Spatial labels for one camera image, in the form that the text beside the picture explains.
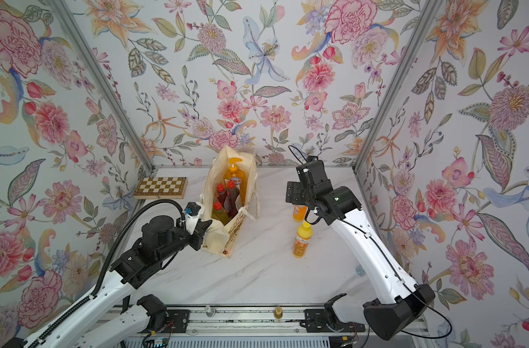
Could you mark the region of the orange bottle yellow cap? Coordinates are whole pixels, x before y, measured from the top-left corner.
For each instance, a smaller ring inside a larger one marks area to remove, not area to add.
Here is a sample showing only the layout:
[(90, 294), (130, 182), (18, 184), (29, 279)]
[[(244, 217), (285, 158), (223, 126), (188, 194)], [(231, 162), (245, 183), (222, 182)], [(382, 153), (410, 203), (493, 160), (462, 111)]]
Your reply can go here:
[(293, 243), (293, 256), (302, 258), (307, 250), (310, 239), (312, 238), (312, 225), (304, 221), (297, 229), (296, 238)]
[(304, 221), (306, 217), (308, 207), (305, 205), (295, 205), (293, 209), (293, 220), (300, 223)]

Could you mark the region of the cream canvas shopping bag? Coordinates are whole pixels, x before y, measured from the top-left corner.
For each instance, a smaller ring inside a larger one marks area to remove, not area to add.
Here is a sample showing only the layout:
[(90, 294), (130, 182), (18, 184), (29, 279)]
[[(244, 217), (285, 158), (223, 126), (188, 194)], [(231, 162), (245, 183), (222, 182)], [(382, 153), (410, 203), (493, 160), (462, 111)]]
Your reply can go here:
[(202, 249), (229, 258), (245, 219), (256, 220), (259, 203), (250, 213), (251, 200), (257, 200), (257, 162), (254, 155), (236, 152), (224, 146), (215, 158), (201, 193), (203, 218), (211, 226), (203, 239)]

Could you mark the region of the large orange pump soap bottle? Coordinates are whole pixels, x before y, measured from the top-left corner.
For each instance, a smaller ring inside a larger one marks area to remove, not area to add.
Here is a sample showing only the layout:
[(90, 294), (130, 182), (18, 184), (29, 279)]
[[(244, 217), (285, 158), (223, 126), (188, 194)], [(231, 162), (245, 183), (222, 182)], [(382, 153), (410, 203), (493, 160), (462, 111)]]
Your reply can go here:
[(236, 187), (239, 189), (241, 204), (244, 205), (246, 202), (246, 184), (247, 177), (246, 173), (241, 169), (240, 163), (243, 160), (239, 157), (232, 157), (228, 160), (228, 169), (224, 174), (224, 182), (228, 184), (229, 181), (232, 181)]

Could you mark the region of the red Fairy dish soap bottle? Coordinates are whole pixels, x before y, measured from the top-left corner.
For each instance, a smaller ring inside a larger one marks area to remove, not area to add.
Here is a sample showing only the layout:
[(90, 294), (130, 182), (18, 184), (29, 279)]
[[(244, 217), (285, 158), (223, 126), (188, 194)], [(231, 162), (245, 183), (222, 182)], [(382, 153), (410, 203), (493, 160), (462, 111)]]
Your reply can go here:
[(224, 184), (218, 184), (217, 185), (217, 201), (222, 205), (222, 207), (225, 207), (225, 203), (228, 198), (228, 193), (226, 188), (224, 187)]

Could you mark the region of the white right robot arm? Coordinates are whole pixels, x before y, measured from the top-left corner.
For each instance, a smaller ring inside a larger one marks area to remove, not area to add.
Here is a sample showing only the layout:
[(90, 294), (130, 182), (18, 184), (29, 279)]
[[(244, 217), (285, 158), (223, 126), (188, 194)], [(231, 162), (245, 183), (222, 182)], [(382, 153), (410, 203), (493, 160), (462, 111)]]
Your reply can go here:
[(418, 284), (395, 260), (371, 226), (354, 193), (334, 188), (316, 156), (296, 168), (298, 181), (286, 187), (286, 202), (305, 205), (344, 240), (369, 277), (377, 297), (364, 303), (364, 319), (385, 341), (402, 332), (432, 304), (435, 294)]

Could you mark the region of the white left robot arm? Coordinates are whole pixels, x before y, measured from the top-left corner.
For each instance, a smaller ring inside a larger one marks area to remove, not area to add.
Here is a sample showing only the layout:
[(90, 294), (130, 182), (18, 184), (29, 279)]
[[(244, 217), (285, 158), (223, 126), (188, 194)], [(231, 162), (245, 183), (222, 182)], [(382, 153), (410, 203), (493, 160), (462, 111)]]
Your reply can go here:
[(71, 347), (117, 302), (138, 290), (186, 247), (199, 250), (211, 220), (181, 220), (160, 215), (141, 228), (142, 236), (123, 252), (89, 294), (58, 315), (42, 331), (26, 339), (10, 339), (5, 347)]

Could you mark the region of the orange bottle yellow cap front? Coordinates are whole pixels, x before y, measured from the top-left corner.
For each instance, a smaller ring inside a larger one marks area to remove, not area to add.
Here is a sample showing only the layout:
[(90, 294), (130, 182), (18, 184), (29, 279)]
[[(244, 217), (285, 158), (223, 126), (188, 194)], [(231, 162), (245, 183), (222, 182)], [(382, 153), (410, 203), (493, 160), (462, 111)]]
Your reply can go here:
[(293, 243), (293, 256), (302, 258), (307, 250), (310, 239), (312, 238), (312, 225), (304, 221), (297, 229), (296, 238)]

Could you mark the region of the wooden chess board box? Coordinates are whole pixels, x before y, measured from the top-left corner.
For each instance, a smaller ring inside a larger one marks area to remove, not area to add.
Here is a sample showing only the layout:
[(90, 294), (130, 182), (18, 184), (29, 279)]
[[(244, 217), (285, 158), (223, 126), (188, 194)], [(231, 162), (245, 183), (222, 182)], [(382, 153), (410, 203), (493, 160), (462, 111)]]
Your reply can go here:
[(137, 200), (183, 199), (187, 185), (186, 177), (144, 178), (138, 184), (133, 196)]

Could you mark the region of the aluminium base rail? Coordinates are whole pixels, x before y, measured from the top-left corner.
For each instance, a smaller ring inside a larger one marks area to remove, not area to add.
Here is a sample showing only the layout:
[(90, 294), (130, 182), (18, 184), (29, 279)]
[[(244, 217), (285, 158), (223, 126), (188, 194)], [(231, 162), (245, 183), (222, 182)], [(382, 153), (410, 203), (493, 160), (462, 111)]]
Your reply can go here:
[(318, 306), (170, 306), (158, 331), (113, 308), (72, 347), (434, 347), (424, 320), (385, 341), (361, 323), (333, 329)]

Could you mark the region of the aluminium corner post left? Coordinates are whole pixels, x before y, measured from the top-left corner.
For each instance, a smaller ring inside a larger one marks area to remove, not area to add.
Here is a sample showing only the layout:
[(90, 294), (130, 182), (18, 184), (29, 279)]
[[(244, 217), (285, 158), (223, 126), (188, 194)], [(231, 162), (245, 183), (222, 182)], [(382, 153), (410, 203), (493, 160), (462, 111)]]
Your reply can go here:
[(77, 49), (77, 55), (84, 62), (86, 68), (93, 76), (93, 81), (96, 83), (97, 89), (100, 91), (103, 99), (108, 103), (110, 109), (117, 118), (119, 125), (129, 139), (133, 151), (137, 155), (141, 165), (145, 168), (147, 173), (154, 172), (155, 165), (152, 159), (148, 156), (141, 139), (135, 132), (134, 127), (128, 117), (126, 110), (115, 94), (113, 88), (106, 79), (103, 68), (99, 65), (90, 45), (86, 41), (83, 32), (74, 19), (69, 7), (65, 1), (47, 1), (48, 7), (51, 9), (54, 16), (61, 22), (61, 27), (64, 33), (70, 37), (70, 42)]

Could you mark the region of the aluminium corner post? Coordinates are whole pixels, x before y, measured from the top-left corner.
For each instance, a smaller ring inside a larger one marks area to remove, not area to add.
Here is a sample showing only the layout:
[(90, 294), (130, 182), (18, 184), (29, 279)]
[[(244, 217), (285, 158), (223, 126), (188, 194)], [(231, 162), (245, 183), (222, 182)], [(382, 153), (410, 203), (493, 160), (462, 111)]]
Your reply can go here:
[(359, 153), (359, 156), (354, 164), (353, 169), (355, 175), (357, 175), (359, 171), (365, 166), (367, 156), (374, 145), (378, 132), (380, 131), (384, 120), (388, 116), (390, 108), (401, 92), (401, 87), (410, 70), (412, 69), (413, 62), (417, 57), (417, 53), (419, 52), (423, 41), (425, 40), (427, 31), (435, 21), (435, 17), (440, 6), (441, 4), (435, 0), (429, 0), (425, 2), (425, 6), (418, 16), (418, 22), (412, 31), (412, 35), (407, 45), (406, 54), (401, 58), (400, 64), (395, 70), (392, 80), (388, 84), (386, 96), (380, 103), (379, 110), (376, 116), (373, 118), (370, 131), (367, 134), (364, 145), (361, 148), (361, 152)]
[(134, 127), (128, 117), (126, 110), (115, 94), (113, 88), (106, 79), (103, 68), (99, 65), (90, 45), (86, 41), (83, 32), (74, 19), (69, 7), (65, 1), (47, 1), (48, 7), (51, 9), (54, 16), (61, 22), (61, 27), (64, 33), (70, 37), (70, 42), (77, 49), (77, 55), (84, 62), (86, 68), (93, 76), (93, 81), (96, 83), (97, 89), (100, 91), (103, 99), (108, 103), (110, 109), (117, 118), (119, 125), (129, 139), (133, 151), (137, 155), (141, 165), (145, 168), (147, 173), (154, 172), (155, 165), (152, 159), (148, 156), (141, 139), (135, 132)]

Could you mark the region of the aluminium corner post right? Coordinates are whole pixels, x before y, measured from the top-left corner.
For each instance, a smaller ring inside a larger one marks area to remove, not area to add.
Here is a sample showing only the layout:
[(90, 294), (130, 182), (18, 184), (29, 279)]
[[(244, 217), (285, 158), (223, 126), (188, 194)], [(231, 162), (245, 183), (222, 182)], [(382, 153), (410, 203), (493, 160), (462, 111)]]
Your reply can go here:
[(359, 153), (359, 156), (354, 164), (353, 169), (355, 175), (357, 175), (359, 171), (365, 166), (367, 156), (374, 145), (378, 132), (380, 131), (384, 120), (388, 116), (390, 108), (401, 92), (401, 87), (410, 70), (412, 69), (413, 62), (417, 57), (417, 53), (419, 52), (423, 41), (425, 40), (427, 31), (435, 21), (435, 17), (440, 6), (441, 4), (435, 0), (429, 0), (425, 2), (425, 6), (418, 16), (418, 22), (412, 31), (412, 35), (407, 45), (406, 54), (401, 58), (400, 64), (395, 70), (392, 80), (388, 84), (386, 96), (380, 103), (379, 110), (376, 116), (373, 118), (370, 131), (367, 134), (364, 145), (361, 148), (361, 152)]

